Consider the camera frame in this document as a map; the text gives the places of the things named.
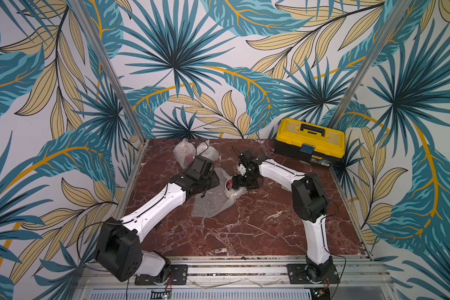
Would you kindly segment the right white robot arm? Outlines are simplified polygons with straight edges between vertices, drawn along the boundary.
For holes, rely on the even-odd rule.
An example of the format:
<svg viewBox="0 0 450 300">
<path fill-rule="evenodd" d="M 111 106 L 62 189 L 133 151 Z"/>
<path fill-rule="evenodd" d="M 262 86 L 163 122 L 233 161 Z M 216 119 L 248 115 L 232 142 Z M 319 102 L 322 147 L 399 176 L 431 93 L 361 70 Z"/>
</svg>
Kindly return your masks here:
<svg viewBox="0 0 450 300">
<path fill-rule="evenodd" d="M 258 180 L 267 178 L 291 192 L 294 212 L 304 222 L 307 268 L 312 275 L 324 275 L 334 266 L 325 235 L 330 200 L 317 174 L 295 171 L 270 157 L 255 157 L 251 151 L 238 154 L 238 159 L 239 174 L 232 177 L 234 190 L 257 189 L 260 187 Z"/>
</svg>

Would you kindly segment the yellow black toolbox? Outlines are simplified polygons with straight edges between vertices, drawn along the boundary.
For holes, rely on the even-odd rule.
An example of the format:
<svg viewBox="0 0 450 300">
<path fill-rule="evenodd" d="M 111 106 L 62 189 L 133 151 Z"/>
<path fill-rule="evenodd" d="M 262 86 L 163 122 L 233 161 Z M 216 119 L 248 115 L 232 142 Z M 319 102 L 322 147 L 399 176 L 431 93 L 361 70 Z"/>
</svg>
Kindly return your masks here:
<svg viewBox="0 0 450 300">
<path fill-rule="evenodd" d="M 345 148 L 344 132 L 286 118 L 279 125 L 274 152 L 328 168 L 343 158 Z"/>
</svg>

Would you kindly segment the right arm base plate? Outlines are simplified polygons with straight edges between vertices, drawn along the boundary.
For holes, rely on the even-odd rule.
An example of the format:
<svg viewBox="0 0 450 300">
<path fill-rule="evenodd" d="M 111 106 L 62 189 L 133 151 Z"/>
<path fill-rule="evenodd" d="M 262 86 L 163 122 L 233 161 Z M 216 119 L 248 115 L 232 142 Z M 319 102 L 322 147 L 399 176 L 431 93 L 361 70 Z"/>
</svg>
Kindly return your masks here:
<svg viewBox="0 0 450 300">
<path fill-rule="evenodd" d="M 308 284 L 338 284 L 340 283 L 339 273 L 334 264 L 288 264 L 286 266 L 289 283 L 291 285 Z"/>
</svg>

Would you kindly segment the left aluminium frame post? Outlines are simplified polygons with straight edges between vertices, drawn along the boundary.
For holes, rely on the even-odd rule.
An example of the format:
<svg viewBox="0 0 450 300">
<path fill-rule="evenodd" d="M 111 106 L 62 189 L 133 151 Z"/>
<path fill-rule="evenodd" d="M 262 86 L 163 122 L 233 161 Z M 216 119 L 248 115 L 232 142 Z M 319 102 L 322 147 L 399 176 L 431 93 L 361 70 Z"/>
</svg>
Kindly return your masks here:
<svg viewBox="0 0 450 300">
<path fill-rule="evenodd" d="M 82 30 L 89 40 L 92 49 L 96 53 L 97 59 L 101 63 L 104 73 L 107 76 L 112 88 L 114 89 L 125 115 L 130 120 L 132 129 L 136 133 L 138 139 L 140 140 L 140 143 L 142 145 L 145 145 L 147 143 L 147 139 L 142 132 L 140 124 L 135 118 L 130 102 L 127 99 L 125 90 L 123 89 L 120 80 L 118 79 L 115 70 L 113 69 L 113 65 L 111 64 L 104 44 L 99 37 L 99 33 L 95 30 L 91 16 L 87 11 L 84 2 L 79 0 L 71 0 L 69 1 L 69 4 L 77 17 L 78 23 L 81 25 Z"/>
</svg>

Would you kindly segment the aluminium frame post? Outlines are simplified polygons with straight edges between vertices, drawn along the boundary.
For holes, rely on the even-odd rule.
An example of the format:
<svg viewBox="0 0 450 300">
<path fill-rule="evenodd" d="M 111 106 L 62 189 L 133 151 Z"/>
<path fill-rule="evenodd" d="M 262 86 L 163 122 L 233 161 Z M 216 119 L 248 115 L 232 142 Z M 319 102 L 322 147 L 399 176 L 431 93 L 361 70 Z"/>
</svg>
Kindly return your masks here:
<svg viewBox="0 0 450 300">
<path fill-rule="evenodd" d="M 351 102 L 352 97 L 355 95 L 356 90 L 360 86 L 361 81 L 363 80 L 369 69 L 372 67 L 373 63 L 376 61 L 382 49 L 386 46 L 388 39 L 392 35 L 395 27 L 400 22 L 402 15 L 405 13 L 410 4 L 411 0 L 398 1 L 393 7 L 391 14 L 384 22 L 383 29 L 378 33 L 376 41 L 371 45 L 371 48 L 368 51 L 367 56 L 364 58 L 364 62 L 358 69 L 356 76 L 351 81 L 351 84 L 347 88 L 340 103 L 336 106 L 336 111 L 327 124 L 329 127 L 334 128 L 339 122 L 341 116 L 345 113 L 345 110 Z"/>
<path fill-rule="evenodd" d="M 138 139 L 140 140 L 140 143 L 142 145 L 145 145 L 147 143 L 147 139 L 142 132 L 140 124 L 135 118 L 130 102 L 127 99 L 125 90 L 123 89 L 120 80 L 118 79 L 115 70 L 113 69 L 113 65 L 111 64 L 104 44 L 99 37 L 99 33 L 95 30 L 91 16 L 87 11 L 84 2 L 79 0 L 71 0 L 69 1 L 69 4 L 77 17 L 78 23 L 81 25 L 82 30 L 89 40 L 92 49 L 96 53 L 97 59 L 101 63 L 104 73 L 107 76 L 112 88 L 114 89 L 125 115 L 130 120 L 132 129 L 136 133 Z"/>
</svg>

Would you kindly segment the front aluminium rail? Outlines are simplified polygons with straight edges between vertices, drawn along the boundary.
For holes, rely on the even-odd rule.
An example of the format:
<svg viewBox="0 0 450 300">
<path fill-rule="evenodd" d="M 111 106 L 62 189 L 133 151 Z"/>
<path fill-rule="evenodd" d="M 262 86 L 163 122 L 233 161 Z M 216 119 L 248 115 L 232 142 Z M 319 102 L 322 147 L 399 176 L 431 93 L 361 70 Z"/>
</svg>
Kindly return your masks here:
<svg viewBox="0 0 450 300">
<path fill-rule="evenodd" d="M 74 300 L 395 300 L 395 285 L 382 262 L 361 256 L 336 258 L 339 283 L 311 283 L 296 271 L 303 257 L 174 257 L 186 270 L 165 286 L 136 286 L 111 275 L 85 271 Z"/>
</svg>

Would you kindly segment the right aluminium frame post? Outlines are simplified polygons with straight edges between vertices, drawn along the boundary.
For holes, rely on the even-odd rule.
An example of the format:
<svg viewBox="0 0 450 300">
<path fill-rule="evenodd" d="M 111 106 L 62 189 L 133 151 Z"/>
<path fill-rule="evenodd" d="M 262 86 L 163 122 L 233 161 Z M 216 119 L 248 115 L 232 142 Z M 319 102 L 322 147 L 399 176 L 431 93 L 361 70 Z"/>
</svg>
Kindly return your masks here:
<svg viewBox="0 0 450 300">
<path fill-rule="evenodd" d="M 329 127 L 334 128 L 339 122 L 341 116 L 345 113 L 345 110 L 351 102 L 352 97 L 355 95 L 356 90 L 360 86 L 361 81 L 363 80 L 369 69 L 372 67 L 373 63 L 376 61 L 382 49 L 386 46 L 388 39 L 392 35 L 395 27 L 400 22 L 402 15 L 405 13 L 410 4 L 411 0 L 398 1 L 393 7 L 391 14 L 384 22 L 383 29 L 378 33 L 376 41 L 371 45 L 371 48 L 368 51 L 367 56 L 364 58 L 364 62 L 358 69 L 356 76 L 351 81 L 351 84 L 347 88 L 340 103 L 336 106 L 336 111 L 327 124 Z"/>
</svg>

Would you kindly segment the clear bubble wrap sheet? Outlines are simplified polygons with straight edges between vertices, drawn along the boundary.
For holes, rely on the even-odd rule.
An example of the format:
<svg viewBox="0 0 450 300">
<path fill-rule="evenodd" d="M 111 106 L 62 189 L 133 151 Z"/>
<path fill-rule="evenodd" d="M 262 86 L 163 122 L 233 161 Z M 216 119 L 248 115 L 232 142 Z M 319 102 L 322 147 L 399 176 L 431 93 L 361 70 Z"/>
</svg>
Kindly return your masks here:
<svg viewBox="0 0 450 300">
<path fill-rule="evenodd" d="M 174 157 L 182 169 L 186 169 L 196 156 L 196 148 L 186 138 L 179 142 L 174 150 Z"/>
<path fill-rule="evenodd" d="M 206 140 L 199 144 L 196 148 L 197 155 L 203 156 L 213 162 L 217 161 L 220 158 L 220 154 L 218 150 L 210 145 L 210 140 Z"/>
<path fill-rule="evenodd" d="M 243 195 L 245 187 L 232 188 L 232 176 L 222 168 L 215 169 L 219 179 L 219 185 L 206 192 L 202 196 L 196 196 L 192 208 L 192 217 L 213 218 L 222 211 L 227 210 Z"/>
</svg>

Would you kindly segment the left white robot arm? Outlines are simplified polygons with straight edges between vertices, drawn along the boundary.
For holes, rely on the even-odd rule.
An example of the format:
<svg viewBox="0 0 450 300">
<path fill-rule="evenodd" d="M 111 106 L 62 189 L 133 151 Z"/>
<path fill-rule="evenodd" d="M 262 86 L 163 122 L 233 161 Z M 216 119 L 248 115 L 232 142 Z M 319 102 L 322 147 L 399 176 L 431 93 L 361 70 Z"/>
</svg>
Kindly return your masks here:
<svg viewBox="0 0 450 300">
<path fill-rule="evenodd" d="M 189 168 L 171 177 L 139 209 L 119 220 L 110 217 L 99 233 L 95 260 L 121 282 L 134 275 L 151 276 L 157 283 L 166 282 L 171 272 L 170 260 L 156 252 L 142 251 L 141 243 L 164 217 L 190 197 L 219 186 L 220 179 L 213 166 L 210 159 L 196 156 Z"/>
</svg>

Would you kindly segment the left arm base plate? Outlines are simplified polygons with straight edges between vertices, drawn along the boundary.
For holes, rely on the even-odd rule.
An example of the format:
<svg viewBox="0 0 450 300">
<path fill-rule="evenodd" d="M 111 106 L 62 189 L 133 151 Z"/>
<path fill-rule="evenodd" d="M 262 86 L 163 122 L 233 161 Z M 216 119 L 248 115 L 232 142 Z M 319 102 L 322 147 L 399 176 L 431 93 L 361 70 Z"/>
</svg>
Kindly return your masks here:
<svg viewBox="0 0 450 300">
<path fill-rule="evenodd" d="M 134 280 L 136 286 L 184 286 L 187 283 L 188 265 L 166 263 L 157 276 L 137 274 Z"/>
</svg>

